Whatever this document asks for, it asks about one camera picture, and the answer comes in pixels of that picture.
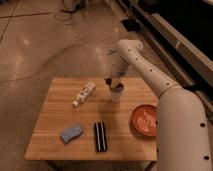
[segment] wooden table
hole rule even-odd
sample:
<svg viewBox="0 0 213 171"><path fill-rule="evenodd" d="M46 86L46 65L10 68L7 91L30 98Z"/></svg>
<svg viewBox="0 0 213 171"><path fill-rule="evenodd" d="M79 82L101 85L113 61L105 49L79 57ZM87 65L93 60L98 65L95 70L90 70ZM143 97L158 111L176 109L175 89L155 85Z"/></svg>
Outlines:
<svg viewBox="0 0 213 171"><path fill-rule="evenodd" d="M93 96L77 108L72 108L76 94L88 82L96 84ZM120 103L110 100L108 87L102 78L53 79L37 120L25 158L27 160L113 160L156 161L156 140L138 134L130 125L135 107L156 106L157 98L141 78L124 78ZM104 121L108 151L97 153L93 126ZM64 145L60 133L78 123L84 133Z"/></svg>

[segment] sponge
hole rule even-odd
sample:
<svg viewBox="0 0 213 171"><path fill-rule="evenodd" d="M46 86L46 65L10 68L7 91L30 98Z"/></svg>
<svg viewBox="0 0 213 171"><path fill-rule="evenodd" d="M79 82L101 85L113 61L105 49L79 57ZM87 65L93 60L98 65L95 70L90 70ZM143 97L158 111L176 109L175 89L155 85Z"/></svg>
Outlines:
<svg viewBox="0 0 213 171"><path fill-rule="evenodd" d="M68 144L71 140L79 137L83 133L83 129L79 124L75 124L72 127L64 130L60 134L60 138L65 144Z"/></svg>

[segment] concrete floor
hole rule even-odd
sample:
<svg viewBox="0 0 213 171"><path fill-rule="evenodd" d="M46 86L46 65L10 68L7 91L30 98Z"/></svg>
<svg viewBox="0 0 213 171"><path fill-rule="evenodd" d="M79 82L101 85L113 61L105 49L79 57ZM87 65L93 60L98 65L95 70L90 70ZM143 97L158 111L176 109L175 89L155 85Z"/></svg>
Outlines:
<svg viewBox="0 0 213 171"><path fill-rule="evenodd" d="M129 33L119 23L119 9L91 0L61 22L60 0L10 0L0 5L0 170L51 170L44 162L24 160L36 119L53 77L104 77L120 39L141 39L144 56L172 76L140 33ZM137 76L130 68L128 76ZM65 170L142 170L141 162L72 162Z"/></svg>

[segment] white cup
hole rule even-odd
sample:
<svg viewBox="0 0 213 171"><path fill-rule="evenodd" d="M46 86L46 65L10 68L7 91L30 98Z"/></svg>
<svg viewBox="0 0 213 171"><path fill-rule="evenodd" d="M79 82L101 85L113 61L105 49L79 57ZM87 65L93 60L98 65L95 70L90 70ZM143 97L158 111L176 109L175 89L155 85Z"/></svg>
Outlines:
<svg viewBox="0 0 213 171"><path fill-rule="evenodd" d="M122 97L123 94L123 90L124 90L124 86L122 84L121 87L117 87L117 88L109 88L110 92L111 92L111 100L114 103L118 103L120 102L120 99Z"/></svg>

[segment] orange object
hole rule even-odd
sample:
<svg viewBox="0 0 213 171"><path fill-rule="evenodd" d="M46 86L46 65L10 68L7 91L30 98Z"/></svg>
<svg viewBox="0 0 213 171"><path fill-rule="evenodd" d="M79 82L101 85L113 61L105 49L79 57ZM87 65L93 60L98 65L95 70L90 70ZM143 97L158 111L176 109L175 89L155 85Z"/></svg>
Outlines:
<svg viewBox="0 0 213 171"><path fill-rule="evenodd" d="M133 127L141 134L156 137L156 107L140 105L132 112Z"/></svg>

